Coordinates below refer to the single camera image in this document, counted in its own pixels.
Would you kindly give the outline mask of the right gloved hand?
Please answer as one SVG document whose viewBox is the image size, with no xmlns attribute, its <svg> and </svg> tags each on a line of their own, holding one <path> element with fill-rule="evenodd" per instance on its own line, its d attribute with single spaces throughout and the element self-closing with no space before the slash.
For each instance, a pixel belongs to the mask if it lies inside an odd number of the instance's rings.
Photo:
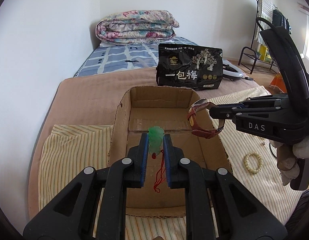
<svg viewBox="0 0 309 240">
<path fill-rule="evenodd" d="M 282 184 L 286 186 L 300 174 L 301 168 L 297 164 L 297 160 L 309 160 L 309 136 L 293 146 L 272 140 L 270 140 L 270 144 L 276 148 L 277 167 L 280 171 Z"/>
</svg>

